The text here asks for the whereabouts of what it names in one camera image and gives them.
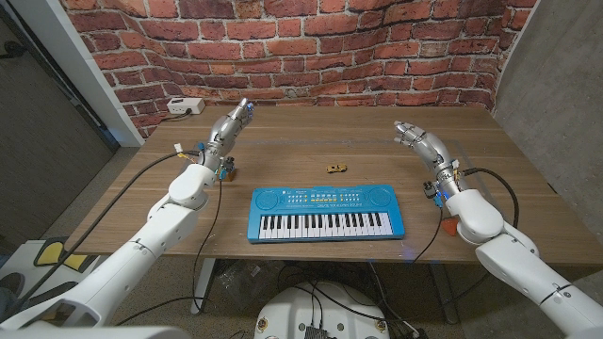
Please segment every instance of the table top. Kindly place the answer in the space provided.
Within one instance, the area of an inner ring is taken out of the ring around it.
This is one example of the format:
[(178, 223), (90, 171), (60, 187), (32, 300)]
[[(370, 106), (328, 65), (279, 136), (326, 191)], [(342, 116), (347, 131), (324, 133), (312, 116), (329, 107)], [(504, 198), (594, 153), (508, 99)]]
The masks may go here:
[[(140, 169), (173, 152), (205, 142), (216, 119), (232, 107), (207, 107), (184, 121), (163, 122), (70, 237), (67, 247), (91, 225), (108, 202)], [(467, 107), (264, 107), (241, 132), (229, 153), (237, 167), (233, 182), (222, 184), (216, 226), (202, 257), (337, 261), (410, 261), (429, 243), (439, 210), (425, 198), (422, 183), (434, 180), (418, 156), (393, 142), (394, 121), (411, 122), (439, 136), (461, 169), (488, 168), (513, 187), (520, 206), (519, 229), (550, 264), (601, 265), (603, 247), (546, 183), (485, 110)], [(347, 164), (343, 173), (326, 167)], [(184, 159), (164, 161), (143, 174), (113, 206), (77, 250), (110, 254), (144, 225), (146, 215), (181, 172)], [(498, 207), (507, 220), (513, 203), (505, 188), (484, 174), (467, 182)], [(266, 186), (394, 187), (406, 235), (402, 240), (255, 244), (247, 241), (253, 190)], [(210, 202), (195, 231), (168, 255), (196, 255), (214, 219), (219, 185), (207, 189)], [(477, 263), (475, 248), (459, 236), (440, 232), (419, 262)]]

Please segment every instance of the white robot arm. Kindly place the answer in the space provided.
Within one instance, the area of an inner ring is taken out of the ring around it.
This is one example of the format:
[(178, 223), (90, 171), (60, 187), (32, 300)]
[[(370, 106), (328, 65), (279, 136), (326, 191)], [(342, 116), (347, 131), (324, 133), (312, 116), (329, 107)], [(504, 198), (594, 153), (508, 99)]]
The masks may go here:
[(596, 329), (603, 335), (603, 307), (545, 264), (535, 244), (504, 221), (478, 190), (467, 186), (455, 173), (456, 164), (444, 143), (410, 123), (394, 124), (394, 140), (415, 151), (433, 172), (449, 212), (459, 216), (459, 236), (477, 246), (481, 264), (537, 304), (566, 335), (579, 337)]
[(105, 325), (123, 299), (165, 250), (187, 237), (197, 225), (207, 203), (204, 189), (216, 182), (216, 172), (231, 169), (236, 136), (253, 117), (253, 104), (243, 99), (211, 132), (201, 164), (191, 164), (171, 184), (168, 194), (156, 203), (147, 223), (115, 253), (71, 290), (30, 307), (0, 324), (0, 330), (30, 326), (58, 309), (70, 309), (62, 327)]

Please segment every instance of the brick wall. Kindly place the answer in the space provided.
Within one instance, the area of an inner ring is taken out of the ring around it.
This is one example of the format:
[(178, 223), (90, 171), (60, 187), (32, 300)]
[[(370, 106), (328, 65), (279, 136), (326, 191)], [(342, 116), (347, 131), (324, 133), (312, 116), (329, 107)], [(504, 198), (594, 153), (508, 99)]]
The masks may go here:
[(174, 96), (471, 105), (536, 0), (61, 0), (143, 137)]

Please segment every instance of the black cable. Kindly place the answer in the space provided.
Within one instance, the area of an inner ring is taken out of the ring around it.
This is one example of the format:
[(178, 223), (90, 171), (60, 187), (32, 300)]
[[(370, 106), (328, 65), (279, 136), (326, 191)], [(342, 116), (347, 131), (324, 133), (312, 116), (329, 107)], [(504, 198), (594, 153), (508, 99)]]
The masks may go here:
[[(195, 264), (192, 267), (192, 295), (195, 295), (195, 289), (196, 289), (196, 283), (195, 283), (195, 276), (196, 276), (196, 272), (197, 272), (197, 262), (199, 262), (199, 256), (201, 255), (201, 250), (204, 248), (205, 243), (207, 242), (207, 239), (209, 239), (209, 236), (211, 235), (211, 232), (214, 230), (214, 226), (216, 226), (216, 220), (218, 220), (218, 213), (220, 212), (220, 205), (222, 202), (222, 180), (220, 179), (220, 195), (218, 197), (218, 208), (216, 209), (216, 216), (214, 217), (214, 222), (211, 224), (211, 228), (209, 228), (209, 232), (207, 232), (207, 235), (205, 236), (204, 242), (201, 244), (201, 246), (199, 247), (199, 251), (197, 252), (197, 257), (195, 258)], [(199, 306), (199, 304), (197, 303), (197, 299), (194, 300), (195, 301), (195, 307), (197, 307), (197, 311), (201, 311), (201, 306)]]
[(154, 310), (154, 309), (158, 309), (159, 307), (165, 306), (165, 305), (170, 304), (170, 303), (173, 303), (173, 302), (175, 302), (175, 301), (180, 301), (180, 300), (189, 300), (189, 299), (195, 299), (195, 300), (197, 300), (197, 299), (203, 299), (203, 298), (200, 298), (200, 297), (180, 297), (180, 298), (174, 298), (174, 299), (170, 299), (170, 300), (168, 300), (168, 301), (163, 301), (162, 303), (156, 304), (156, 305), (155, 305), (155, 306), (153, 306), (153, 307), (149, 307), (148, 309), (142, 310), (142, 311), (140, 311), (140, 312), (138, 312), (138, 313), (136, 313), (136, 314), (133, 314), (133, 315), (128, 316), (126, 319), (124, 319), (124, 320), (120, 321), (120, 322), (119, 322), (119, 323), (117, 323), (115, 326), (121, 326), (121, 325), (123, 325), (124, 323), (126, 323), (126, 322), (128, 322), (128, 321), (130, 321), (130, 320), (134, 319), (134, 318), (135, 318), (135, 317), (137, 317), (137, 316), (144, 315), (144, 314), (145, 314), (145, 313), (147, 313), (147, 312), (151, 312), (151, 311), (152, 311), (152, 310)]
[(440, 221), (437, 223), (437, 229), (435, 229), (435, 233), (433, 234), (432, 237), (432, 241), (430, 241), (429, 244), (427, 244), (427, 246), (425, 247), (425, 249), (423, 249), (421, 251), (421, 253), (418, 254), (418, 256), (415, 258), (415, 260), (413, 260), (413, 264), (416, 263), (416, 261), (418, 260), (418, 258), (423, 255), (423, 253), (425, 253), (425, 251), (432, 245), (433, 240), (435, 240), (435, 237), (437, 236), (437, 233), (440, 232), (440, 226), (442, 226), (442, 218), (444, 217), (444, 209), (442, 207), (440, 207)]
[(192, 113), (192, 109), (188, 108), (186, 112), (184, 112), (184, 113), (182, 113), (180, 115), (177, 115), (175, 117), (163, 118), (160, 122), (163, 122), (163, 121), (173, 121), (173, 120), (176, 120), (176, 119), (184, 118), (185, 116), (190, 115), (190, 113)]
[(21, 310), (21, 308), (23, 307), (23, 305), (25, 304), (25, 302), (28, 301), (31, 298), (31, 296), (33, 296), (34, 293), (36, 293), (36, 291), (40, 288), (40, 286), (42, 286), (48, 280), (48, 278), (50, 278), (50, 276), (52, 276), (53, 273), (55, 273), (55, 271), (57, 271), (57, 269), (59, 267), (61, 267), (61, 265), (63, 265), (65, 263), (65, 261), (67, 260), (67, 258), (69, 258), (75, 252), (75, 250), (77, 250), (77, 248), (84, 242), (84, 240), (86, 240), (86, 238), (90, 235), (90, 233), (92, 233), (92, 231), (96, 228), (96, 226), (101, 222), (101, 220), (103, 219), (103, 217), (108, 213), (108, 211), (111, 209), (111, 207), (113, 207), (113, 205), (115, 204), (115, 202), (117, 202), (117, 200), (122, 197), (123, 193), (125, 193), (125, 191), (134, 182), (136, 182), (136, 180), (140, 177), (140, 175), (142, 175), (142, 173), (144, 173), (145, 171), (147, 171), (151, 167), (157, 165), (158, 163), (160, 163), (160, 162), (162, 162), (164, 160), (167, 160), (167, 159), (169, 159), (171, 157), (177, 156), (179, 153), (184, 153), (184, 154), (189, 154), (189, 155), (199, 155), (198, 151), (174, 152), (174, 153), (170, 153), (170, 154), (167, 154), (167, 155), (164, 155), (164, 156), (158, 158), (157, 160), (155, 160), (151, 164), (149, 164), (149, 165), (145, 166), (143, 169), (141, 169), (132, 179), (130, 179), (130, 181), (122, 188), (122, 190), (111, 200), (111, 202), (105, 207), (105, 209), (103, 210), (103, 212), (101, 212), (101, 214), (96, 218), (96, 220), (94, 220), (94, 222), (92, 222), (92, 224), (88, 227), (88, 229), (79, 237), (79, 239), (77, 239), (77, 241), (75, 242), (75, 244), (73, 244), (73, 246), (58, 259), (58, 261), (46, 272), (46, 274), (44, 274), (38, 280), (38, 282), (36, 282), (35, 285), (33, 285), (27, 291), (27, 293), (25, 293), (20, 299), (18, 299), (5, 312), (5, 315), (2, 317), (2, 321), (4, 321), (4, 320), (10, 318), (11, 316), (17, 314), (19, 312), (19, 310)]
[(463, 175), (468, 176), (468, 175), (471, 175), (471, 174), (475, 174), (477, 172), (483, 172), (483, 173), (492, 175), (497, 180), (499, 180), (500, 183), (503, 186), (505, 186), (505, 188), (507, 188), (507, 191), (511, 195), (511, 199), (513, 200), (513, 227), (517, 228), (518, 223), (519, 223), (519, 201), (517, 200), (517, 196), (515, 195), (515, 192), (511, 188), (511, 185), (509, 185), (509, 183), (507, 183), (507, 181), (504, 180), (496, 172), (494, 172), (493, 170), (489, 170), (489, 169), (483, 169), (483, 168), (465, 169), (463, 171)]

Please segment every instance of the power strip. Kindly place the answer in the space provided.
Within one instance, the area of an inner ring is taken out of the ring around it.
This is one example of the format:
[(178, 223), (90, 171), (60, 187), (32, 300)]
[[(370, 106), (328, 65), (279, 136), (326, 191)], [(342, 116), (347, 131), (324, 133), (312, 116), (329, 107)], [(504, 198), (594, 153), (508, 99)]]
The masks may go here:
[(205, 108), (204, 100), (201, 98), (172, 98), (168, 102), (168, 109), (172, 114), (184, 114), (188, 109), (192, 114), (201, 114)]

